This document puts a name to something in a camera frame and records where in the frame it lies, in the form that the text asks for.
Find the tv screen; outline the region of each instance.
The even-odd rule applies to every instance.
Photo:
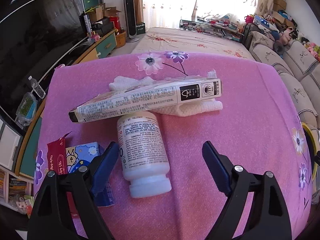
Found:
[[[32,0],[0,22],[0,106],[12,119],[32,91],[28,77],[39,81],[85,37],[83,11],[82,0]]]

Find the tower fan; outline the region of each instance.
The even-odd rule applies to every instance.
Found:
[[[136,30],[136,17],[134,11],[134,0],[123,0],[125,22],[127,24],[128,38],[126,42],[136,42],[139,40]]]

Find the plastic water bottle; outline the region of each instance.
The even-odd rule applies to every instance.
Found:
[[[43,99],[45,97],[45,92],[42,89],[42,87],[39,85],[38,81],[34,78],[32,78],[32,76],[30,76],[28,78],[30,80],[31,83],[31,87],[35,90],[36,94]]]

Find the floral bedspread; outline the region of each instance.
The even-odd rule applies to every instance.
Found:
[[[116,204],[99,208],[115,239],[203,240],[226,201],[202,158],[210,140],[220,154],[252,173],[272,171],[284,195],[292,238],[305,227],[310,211],[311,162],[306,139],[288,91],[273,67],[239,57],[155,51],[85,62],[55,70],[44,109],[36,159],[35,193],[48,169],[47,143],[72,131],[66,146],[117,141],[117,118],[72,123],[70,109],[108,91],[122,75],[154,80],[216,70],[222,81],[221,111],[177,117],[156,114],[170,163],[172,190],[133,199],[118,161],[109,178]],[[252,195],[243,218],[247,218]],[[79,218],[74,224],[85,235]],[[235,236],[246,224],[241,219]]]
[[[192,51],[254,60],[250,52],[239,42],[168,28],[150,28],[132,53],[149,51]]]

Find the blue gripper pad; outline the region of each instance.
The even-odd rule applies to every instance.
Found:
[[[229,194],[232,192],[230,187],[230,177],[217,154],[218,153],[216,149],[210,142],[205,142],[203,144],[202,157],[204,158],[204,161],[211,172],[214,182],[216,183],[220,192],[223,192],[226,196],[229,196]]]
[[[104,190],[110,173],[118,159],[119,145],[117,143],[114,143],[111,148],[107,150],[109,150],[108,154],[103,158],[92,178],[90,191],[94,195]]]

